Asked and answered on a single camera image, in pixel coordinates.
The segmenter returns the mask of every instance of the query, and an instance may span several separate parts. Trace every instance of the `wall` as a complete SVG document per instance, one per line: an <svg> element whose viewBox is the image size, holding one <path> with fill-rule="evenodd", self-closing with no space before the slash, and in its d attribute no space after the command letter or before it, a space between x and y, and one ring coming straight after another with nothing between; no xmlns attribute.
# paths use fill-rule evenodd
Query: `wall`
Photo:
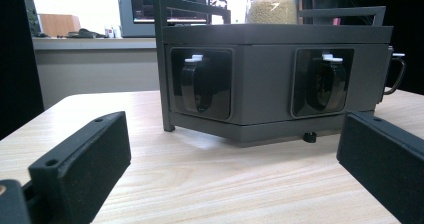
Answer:
<svg viewBox="0 0 424 224"><path fill-rule="evenodd" d="M70 95L159 90L151 38L33 39L47 109Z"/></svg>
<svg viewBox="0 0 424 224"><path fill-rule="evenodd" d="M39 14L68 14L79 18L81 28L104 33L105 25L119 25L118 0L34 0Z"/></svg>

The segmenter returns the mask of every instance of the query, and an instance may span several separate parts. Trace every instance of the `black device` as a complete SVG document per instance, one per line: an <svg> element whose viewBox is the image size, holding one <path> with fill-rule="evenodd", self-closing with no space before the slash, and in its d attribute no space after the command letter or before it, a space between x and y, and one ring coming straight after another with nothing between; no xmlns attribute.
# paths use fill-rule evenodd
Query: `black device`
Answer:
<svg viewBox="0 0 424 224"><path fill-rule="evenodd" d="M34 0L24 0L26 15L28 17L29 29L32 36L39 37L41 33L40 21L38 20L37 10L35 8Z"/></svg>
<svg viewBox="0 0 424 224"><path fill-rule="evenodd" d="M98 117L28 168L0 180L1 223L90 223L131 161L125 112Z"/></svg>
<svg viewBox="0 0 424 224"><path fill-rule="evenodd" d="M337 159L402 223L424 223L424 140L381 118L348 112Z"/></svg>
<svg viewBox="0 0 424 224"><path fill-rule="evenodd" d="M307 18L374 16L371 26L230 24L230 11L154 0L165 131L181 126L249 143L339 131L346 110L373 113L393 49L384 7L305 10ZM166 25L166 9L223 25Z"/></svg>
<svg viewBox="0 0 424 224"><path fill-rule="evenodd" d="M0 29L3 43L7 43L0 49L0 139L3 139L42 113L44 106L31 38L38 29L29 20L35 21L35 8L27 6L32 3L29 0L0 0L0 3L4 15Z"/></svg>
<svg viewBox="0 0 424 224"><path fill-rule="evenodd" d="M187 0L207 4L208 0ZM154 37L154 15L152 0L119 0L122 37ZM206 24L205 14L168 10L168 25Z"/></svg>

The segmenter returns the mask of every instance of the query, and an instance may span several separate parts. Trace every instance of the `metal handle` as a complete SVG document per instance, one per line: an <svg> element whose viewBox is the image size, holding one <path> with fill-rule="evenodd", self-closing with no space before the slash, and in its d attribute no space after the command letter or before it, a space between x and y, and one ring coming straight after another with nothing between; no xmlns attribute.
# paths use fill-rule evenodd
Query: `metal handle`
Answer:
<svg viewBox="0 0 424 224"><path fill-rule="evenodd" d="M181 92L183 94L184 106L188 111L197 112L196 99L194 95L194 76L196 74L197 62L186 63L181 71Z"/></svg>
<svg viewBox="0 0 424 224"><path fill-rule="evenodd" d="M311 71L307 101L309 105L320 111L330 111L340 103L346 84L346 70L342 58L327 58L323 55L323 63Z"/></svg>
<svg viewBox="0 0 424 224"><path fill-rule="evenodd" d="M310 9L299 11L299 17L374 16L373 26L382 26L386 7Z"/></svg>
<svg viewBox="0 0 424 224"><path fill-rule="evenodd" d="M388 91L384 92L384 95L390 95L393 94L398 87L400 86L400 83L402 82L403 76L405 75L405 70L406 70L406 62L402 59L402 57L404 57L405 54L404 53L393 53L392 54L392 58L391 61L397 61L402 65L402 69L399 72L398 78L396 79L395 84L393 84L392 88Z"/></svg>

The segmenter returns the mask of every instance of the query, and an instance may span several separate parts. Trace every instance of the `black knob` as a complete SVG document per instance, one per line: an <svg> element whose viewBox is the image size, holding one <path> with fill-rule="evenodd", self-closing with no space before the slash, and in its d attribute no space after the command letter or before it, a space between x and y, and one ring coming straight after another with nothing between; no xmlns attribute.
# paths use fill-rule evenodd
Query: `black knob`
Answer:
<svg viewBox="0 0 424 224"><path fill-rule="evenodd" d="M303 134L303 140L309 143L317 142L317 134L315 132L307 132Z"/></svg>

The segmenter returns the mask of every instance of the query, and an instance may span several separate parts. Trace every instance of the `light wood grain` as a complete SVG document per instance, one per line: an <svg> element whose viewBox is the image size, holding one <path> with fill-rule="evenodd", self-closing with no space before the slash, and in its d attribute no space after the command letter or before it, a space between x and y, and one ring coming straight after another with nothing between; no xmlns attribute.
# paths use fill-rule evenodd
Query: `light wood grain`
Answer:
<svg viewBox="0 0 424 224"><path fill-rule="evenodd" d="M424 138L423 101L396 91L375 115ZM239 148L184 128L168 133L158 91L63 99L0 142L0 179L26 183L31 163L116 111L127 115L132 163L95 223L398 223L338 163L339 135Z"/></svg>
<svg viewBox="0 0 424 224"><path fill-rule="evenodd" d="M61 14L39 14L43 32L51 37L67 36L81 28L78 17Z"/></svg>

